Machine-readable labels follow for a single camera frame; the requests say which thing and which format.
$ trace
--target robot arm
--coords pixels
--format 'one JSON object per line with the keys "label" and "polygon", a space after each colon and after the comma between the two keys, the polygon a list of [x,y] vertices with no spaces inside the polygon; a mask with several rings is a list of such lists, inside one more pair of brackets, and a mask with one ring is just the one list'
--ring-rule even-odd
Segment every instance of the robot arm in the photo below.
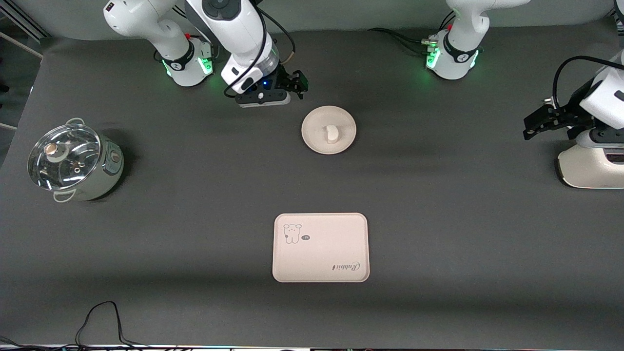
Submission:
{"label": "robot arm", "polygon": [[[621,14],[624,0],[615,5]],[[577,59],[604,66],[560,107],[557,79],[563,67]],[[545,103],[524,119],[524,139],[567,127],[576,145],[557,157],[560,178],[572,187],[624,189],[624,52],[611,61],[588,56],[566,60],[555,75],[553,97]]]}
{"label": "robot arm", "polygon": [[160,19],[176,0],[111,0],[104,18],[117,33],[141,37],[163,57],[167,73],[181,86],[194,86],[212,73],[209,43],[187,39],[177,23]]}
{"label": "robot arm", "polygon": [[287,104],[288,92],[303,98],[308,81],[301,71],[286,73],[264,19],[250,0],[186,0],[186,4],[189,21],[204,35],[210,31],[231,53],[221,76],[238,93],[239,105]]}
{"label": "robot arm", "polygon": [[490,18],[486,11],[507,9],[529,3],[530,0],[447,0],[456,19],[450,30],[443,29],[429,36],[426,44],[434,43],[427,68],[444,79],[460,79],[474,67],[478,47],[487,30]]}
{"label": "robot arm", "polygon": [[[574,59],[602,61],[573,57],[559,71]],[[524,119],[524,139],[567,127],[568,138],[576,139],[583,147],[624,147],[624,51],[610,62],[604,61],[610,65],[602,67],[593,79],[574,92],[567,105],[559,107],[556,97],[546,99],[544,106]]]}

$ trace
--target lid knob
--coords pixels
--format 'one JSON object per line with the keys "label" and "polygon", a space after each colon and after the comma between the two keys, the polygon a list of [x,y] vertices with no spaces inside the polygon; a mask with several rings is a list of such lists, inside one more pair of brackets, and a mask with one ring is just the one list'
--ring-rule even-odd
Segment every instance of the lid knob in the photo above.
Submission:
{"label": "lid knob", "polygon": [[45,152],[46,155],[54,155],[58,149],[59,147],[55,143],[51,142],[43,148],[43,152]]}
{"label": "lid knob", "polygon": [[117,153],[117,151],[111,151],[110,152],[110,159],[113,162],[119,162],[121,161],[121,155]]}
{"label": "lid knob", "polygon": [[338,127],[330,124],[325,127],[325,131],[327,132],[327,141],[330,144],[335,144],[338,141],[338,137],[340,136],[340,132],[338,131]]}

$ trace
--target green led light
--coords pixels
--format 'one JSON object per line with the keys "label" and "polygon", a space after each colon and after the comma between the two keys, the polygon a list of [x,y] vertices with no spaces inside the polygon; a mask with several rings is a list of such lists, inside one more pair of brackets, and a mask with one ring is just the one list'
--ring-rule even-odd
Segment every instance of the green led light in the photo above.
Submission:
{"label": "green led light", "polygon": [[167,75],[171,77],[171,72],[169,72],[169,67],[167,67],[165,60],[162,60],[162,65],[165,66],[165,69],[167,70]]}
{"label": "green led light", "polygon": [[474,65],[477,63],[477,56],[479,55],[479,50],[477,50],[477,52],[474,54],[474,58],[472,59],[472,63],[470,64],[470,68],[473,68]]}
{"label": "green led light", "polygon": [[430,58],[427,60],[427,66],[429,66],[429,68],[434,68],[437,64],[437,59],[440,58],[440,49],[436,48],[436,50],[429,55]]}
{"label": "green led light", "polygon": [[198,57],[197,62],[202,67],[204,74],[209,75],[212,73],[212,62],[209,59]]}

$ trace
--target cooking pot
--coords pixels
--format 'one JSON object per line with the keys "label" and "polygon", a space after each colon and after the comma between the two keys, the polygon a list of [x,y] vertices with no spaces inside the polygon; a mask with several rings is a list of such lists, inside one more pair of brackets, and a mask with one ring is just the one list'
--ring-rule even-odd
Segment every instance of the cooking pot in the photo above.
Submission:
{"label": "cooking pot", "polygon": [[56,202],[92,200],[117,183],[124,155],[117,144],[72,118],[44,135],[28,157],[28,174]]}

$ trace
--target wire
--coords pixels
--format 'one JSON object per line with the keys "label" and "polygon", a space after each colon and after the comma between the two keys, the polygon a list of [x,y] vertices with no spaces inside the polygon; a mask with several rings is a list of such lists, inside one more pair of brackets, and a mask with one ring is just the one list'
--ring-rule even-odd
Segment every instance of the wire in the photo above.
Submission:
{"label": "wire", "polygon": [[187,14],[186,12],[184,12],[184,10],[183,10],[183,9],[181,9],[181,8],[180,8],[179,6],[177,6],[177,5],[175,5],[173,8],[174,8],[174,9],[178,9],[178,11],[182,12],[182,14],[184,14],[184,15],[186,15],[186,14]]}
{"label": "wire", "polygon": [[563,68],[570,62],[572,61],[576,61],[576,60],[584,60],[584,61],[590,61],[590,62],[596,62],[599,64],[603,64],[605,66],[609,66],[609,67],[613,67],[613,68],[617,68],[617,69],[624,69],[624,65],[621,65],[619,63],[615,63],[615,62],[611,62],[608,60],[603,60],[603,59],[599,59],[596,57],[592,57],[592,56],[574,56],[574,57],[570,57],[569,59],[565,60],[557,69],[557,73],[555,73],[555,78],[553,79],[552,82],[552,102],[553,105],[555,106],[555,110],[559,110],[559,101],[557,99],[557,85],[559,83],[559,76],[561,75],[561,72],[563,71]]}
{"label": "wire", "polygon": [[[258,11],[258,6],[256,5],[256,3],[254,1],[251,1],[251,5],[256,9],[256,11]],[[228,90],[230,90],[230,88],[232,88],[234,86],[234,84],[238,83],[241,79],[243,79],[243,77],[249,73],[249,71],[254,68],[256,66],[256,63],[258,63],[258,61],[260,60],[260,57],[262,56],[262,52],[265,50],[265,45],[266,45],[266,22],[265,22],[265,18],[258,13],[258,17],[260,17],[260,22],[262,22],[262,44],[260,45],[260,50],[258,50],[258,55],[256,55],[256,58],[253,60],[253,62],[251,63],[251,65],[249,67],[247,67],[247,69],[245,69],[245,72],[243,72],[240,76],[238,76],[236,79],[234,79],[233,82],[230,83],[230,85],[228,85],[225,90],[223,91],[223,95],[225,95],[226,97],[229,97],[230,99],[234,99],[236,97],[236,95],[229,95],[228,94]]]}
{"label": "wire", "polygon": [[101,305],[105,305],[105,304],[112,304],[113,307],[115,308],[115,316],[117,317],[117,337],[119,339],[119,341],[124,344],[127,345],[129,347],[132,347],[133,349],[138,349],[135,345],[145,345],[142,344],[140,342],[136,342],[136,341],[132,341],[132,340],[128,340],[124,337],[124,331],[122,329],[121,326],[121,318],[119,317],[119,310],[117,309],[117,304],[113,301],[104,301],[101,302],[93,307],[91,307],[91,309],[89,310],[89,313],[87,313],[87,316],[84,319],[84,323],[82,324],[82,326],[80,327],[80,329],[78,329],[78,331],[76,332],[76,336],[74,337],[74,342],[76,343],[76,345],[80,345],[82,346],[82,344],[80,343],[80,335],[82,333],[82,331],[84,330],[84,328],[87,326],[87,324],[89,323],[89,317],[91,317],[91,312],[93,312],[97,307],[100,307]]}
{"label": "wire", "polygon": [[448,21],[446,21],[446,23],[444,23],[442,25],[442,27],[440,28],[440,30],[444,29],[444,27],[448,26],[449,24],[451,24],[451,21],[454,20],[455,18],[457,18],[457,16],[453,15],[451,18],[449,18]]}
{"label": "wire", "polygon": [[452,17],[451,17],[451,15],[453,15],[454,13],[455,13],[455,11],[451,11],[451,12],[449,12],[449,14],[448,14],[448,15],[446,15],[446,17],[445,17],[445,18],[442,20],[442,22],[440,23],[440,27],[437,29],[438,31],[441,31],[441,30],[442,30],[442,28],[444,28],[444,24],[445,24],[445,22],[446,22],[446,20],[447,20],[447,19],[450,21],[451,19],[453,19],[453,17],[455,17],[455,16],[452,16]]}
{"label": "wire", "polygon": [[64,347],[68,347],[68,346],[72,346],[72,345],[65,345],[65,346],[61,346],[61,347],[45,347],[45,346],[38,346],[38,345],[21,345],[18,344],[17,342],[7,338],[7,337],[3,337],[0,335],[0,342],[3,342],[5,344],[9,344],[9,345],[13,345],[15,347],[18,347],[20,349],[24,349],[24,350],[42,350],[42,351],[55,351],[55,350],[60,350],[63,349]]}
{"label": "wire", "polygon": [[415,39],[411,39],[411,38],[406,37],[406,36],[404,36],[404,35],[402,35],[402,34],[400,34],[400,33],[397,33],[397,32],[395,32],[395,31],[391,31],[390,29],[385,29],[385,28],[372,28],[372,29],[369,29],[369,31],[388,33],[388,34],[390,34],[390,36],[391,36],[394,40],[396,40],[396,41],[397,41],[400,45],[402,45],[403,47],[405,47],[407,50],[409,50],[409,51],[411,51],[411,52],[413,52],[413,53],[415,53],[415,54],[422,54],[422,51],[418,51],[418,50],[414,49],[413,47],[411,47],[411,46],[407,45],[407,43],[406,43],[406,42],[404,42],[404,41],[402,41],[402,40],[401,40],[402,38],[407,38],[407,39],[409,39],[411,42],[416,42],[416,40],[415,40]]}
{"label": "wire", "polygon": [[401,38],[401,39],[403,39],[403,40],[405,40],[405,41],[413,42],[413,43],[416,43],[416,44],[420,44],[420,43],[421,43],[421,41],[420,41],[420,40],[417,40],[417,39],[412,39],[412,38],[410,38],[410,37],[408,37],[408,36],[404,36],[403,34],[401,34],[401,33],[399,33],[399,32],[396,32],[396,31],[393,31],[393,30],[391,30],[391,29],[387,29],[387,28],[379,28],[379,27],[375,27],[375,28],[371,28],[371,29],[369,29],[369,31],[371,31],[371,32],[382,32],[382,33],[388,33],[388,34],[390,34],[390,35],[392,35],[392,36],[399,37],[399,38]]}
{"label": "wire", "polygon": [[161,59],[159,60],[159,59],[156,57],[156,55],[157,55],[157,54],[158,54],[158,55],[160,55],[160,53],[158,52],[158,50],[154,50],[154,54],[152,55],[152,58],[154,59],[154,61],[156,61],[156,62],[160,62],[160,61],[162,60],[162,56],[161,56]]}
{"label": "wire", "polygon": [[186,18],[187,14],[182,11],[177,5],[173,7],[173,10],[175,11],[175,13],[179,14],[180,16]]}
{"label": "wire", "polygon": [[[2,351],[33,351],[33,350],[45,350],[45,351],[61,351],[65,349],[65,351],[136,351],[138,350],[136,347],[129,346],[120,346],[120,345],[110,345],[110,346],[88,346],[88,345],[63,345],[60,347],[46,347],[43,345],[22,345],[25,347],[0,347]],[[212,350],[214,351],[214,347],[209,346],[200,346],[194,347],[192,349],[180,349],[175,347],[174,349],[165,349],[165,347],[144,347],[142,350],[156,350],[156,351],[192,351],[192,350]]]}
{"label": "wire", "polygon": [[286,34],[288,40],[290,40],[290,44],[293,46],[293,48],[290,51],[290,55],[288,56],[288,58],[285,61],[281,62],[282,64],[287,64],[288,61],[293,58],[295,52],[297,51],[295,46],[295,40],[293,39],[293,37],[290,36],[290,33],[284,27],[282,27],[282,25],[278,21],[274,20],[273,17],[271,17],[268,13],[264,12],[264,10],[262,10],[261,8],[258,8],[258,11],[262,14],[262,16],[268,18],[271,22],[275,23],[275,25],[278,26],[281,31],[284,32],[284,34]]}
{"label": "wire", "polygon": [[219,58],[219,54],[221,54],[221,45],[219,44],[213,44],[213,46],[217,47],[217,54],[212,58],[213,60],[216,60]]}

